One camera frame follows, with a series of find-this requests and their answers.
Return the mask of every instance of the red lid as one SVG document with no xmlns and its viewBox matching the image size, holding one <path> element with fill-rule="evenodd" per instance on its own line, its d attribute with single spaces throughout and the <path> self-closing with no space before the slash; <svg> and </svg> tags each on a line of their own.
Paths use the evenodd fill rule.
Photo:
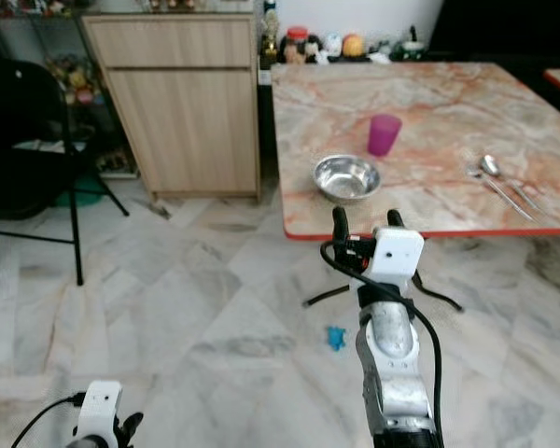
<svg viewBox="0 0 560 448">
<path fill-rule="evenodd" d="M 309 30 L 304 26 L 291 26 L 288 28 L 287 35 L 292 40 L 306 40 L 309 37 Z"/>
</svg>

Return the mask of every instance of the black cable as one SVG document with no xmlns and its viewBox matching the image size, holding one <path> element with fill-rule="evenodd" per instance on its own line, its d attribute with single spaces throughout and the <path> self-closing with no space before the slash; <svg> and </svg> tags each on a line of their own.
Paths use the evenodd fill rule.
<svg viewBox="0 0 560 448">
<path fill-rule="evenodd" d="M 425 317 L 423 313 L 421 313 L 414 305 L 406 302 L 400 295 L 396 294 L 395 292 L 391 291 L 390 289 L 384 287 L 383 285 L 374 282 L 370 278 L 366 277 L 365 275 L 361 275 L 360 273 L 353 271 L 352 269 L 348 268 L 347 266 L 343 266 L 339 262 L 335 261 L 330 255 L 328 255 L 328 247 L 331 245 L 344 245 L 345 242 L 335 242 L 335 241 L 326 241 L 323 243 L 319 249 L 321 253 L 321 258 L 329 264 L 332 268 L 341 273 L 345 273 L 351 277 L 356 278 L 357 280 L 365 283 L 366 285 L 370 285 L 372 287 L 377 287 L 380 289 L 386 296 L 388 296 L 392 301 L 400 303 L 404 305 L 407 310 L 411 311 L 424 325 L 431 337 L 431 342 L 433 344 L 433 352 L 434 352 L 434 359 L 435 359 L 435 378 L 434 378 L 434 385 L 433 385 L 433 418 L 434 423 L 436 424 L 436 433 L 438 435 L 438 442 L 440 444 L 440 448 L 443 448 L 444 441 L 441 436 L 441 407 L 440 407 L 440 400 L 441 400 L 441 348 L 440 348 L 440 339 L 438 338 L 438 333 L 434 330 L 431 322 L 429 319 Z"/>
<path fill-rule="evenodd" d="M 54 401 L 52 404 L 50 404 L 50 406 L 48 406 L 47 408 L 44 408 L 38 415 L 36 415 L 31 422 L 29 422 L 29 424 L 25 427 L 25 429 L 21 432 L 21 434 L 19 434 L 19 437 L 12 444 L 11 448 L 17 448 L 17 445 L 19 445 L 22 438 L 25 437 L 25 434 L 27 434 L 29 432 L 29 429 L 31 429 L 32 426 L 35 423 L 37 423 L 37 420 L 39 420 L 44 415 L 44 413 L 46 413 L 50 409 L 55 408 L 56 406 L 59 406 L 59 405 L 64 404 L 64 403 L 73 403 L 73 405 L 75 407 L 79 407 L 79 406 L 81 406 L 81 404 L 83 404 L 84 398 L 85 398 L 85 392 L 78 392 L 75 395 L 72 395 L 72 396 L 67 397 L 65 399 L 59 399 L 58 401 Z"/>
<path fill-rule="evenodd" d="M 426 287 L 424 287 L 423 281 L 421 280 L 421 275 L 419 275 L 418 271 L 414 272 L 413 284 L 417 289 L 423 292 L 426 296 L 433 297 L 434 299 L 438 299 L 439 301 L 445 301 L 446 303 L 449 303 L 459 313 L 463 313 L 465 311 L 465 309 L 462 306 L 460 306 L 456 301 L 450 299 L 448 296 L 444 296 L 439 292 L 432 291 L 431 289 L 427 289 Z"/>
<path fill-rule="evenodd" d="M 350 286 L 345 285 L 343 287 L 337 287 L 336 289 L 333 289 L 332 291 L 323 292 L 323 293 L 319 294 L 318 296 L 315 296 L 312 299 L 309 299 L 308 301 L 304 301 L 302 303 L 302 307 L 303 308 L 309 308 L 310 306 L 315 305 L 319 301 L 323 301 L 323 300 L 328 299 L 330 297 L 337 296 L 338 294 L 342 294 L 343 292 L 348 291 L 349 288 L 350 288 Z"/>
</svg>

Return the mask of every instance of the jar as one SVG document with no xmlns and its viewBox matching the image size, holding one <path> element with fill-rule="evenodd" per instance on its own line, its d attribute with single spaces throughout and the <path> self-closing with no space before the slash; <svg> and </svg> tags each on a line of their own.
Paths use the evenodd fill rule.
<svg viewBox="0 0 560 448">
<path fill-rule="evenodd" d="M 288 28 L 281 49 L 287 63 L 305 63 L 305 44 L 308 37 L 309 31 L 307 28 L 302 26 Z"/>
</svg>

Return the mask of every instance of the black chair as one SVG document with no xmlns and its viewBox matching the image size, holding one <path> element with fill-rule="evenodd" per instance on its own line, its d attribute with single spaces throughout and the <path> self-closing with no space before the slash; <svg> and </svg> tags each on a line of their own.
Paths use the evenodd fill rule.
<svg viewBox="0 0 560 448">
<path fill-rule="evenodd" d="M 62 140 L 64 153 L 13 147 L 34 139 Z M 0 231 L 0 235 L 73 245 L 80 286 L 83 285 L 83 270 L 75 192 L 81 190 L 75 189 L 75 181 L 84 172 L 90 173 L 102 190 L 82 191 L 109 196 L 127 217 L 129 213 L 99 176 L 91 160 L 73 146 L 68 110 L 58 81 L 39 65 L 0 60 L 0 220 L 35 216 L 68 192 L 73 239 L 10 231 Z"/>
</svg>

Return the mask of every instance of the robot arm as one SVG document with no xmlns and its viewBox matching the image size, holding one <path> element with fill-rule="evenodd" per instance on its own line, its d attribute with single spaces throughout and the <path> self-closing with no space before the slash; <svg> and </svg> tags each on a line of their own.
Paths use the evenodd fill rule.
<svg viewBox="0 0 560 448">
<path fill-rule="evenodd" d="M 127 448 L 143 415 L 135 413 L 119 427 L 117 410 L 121 394 L 122 386 L 117 381 L 92 382 L 73 430 L 75 439 L 66 448 Z"/>
<path fill-rule="evenodd" d="M 418 370 L 419 338 L 413 315 L 385 292 L 406 294 L 423 250 L 423 237 L 404 228 L 381 229 L 372 239 L 349 236 L 344 210 L 336 207 L 333 216 L 333 241 L 343 243 L 334 246 L 335 261 L 383 287 L 355 278 L 350 283 L 361 308 L 356 346 L 374 445 L 440 447 L 439 429 Z M 390 211 L 388 219 L 401 225 L 396 211 Z"/>
</svg>

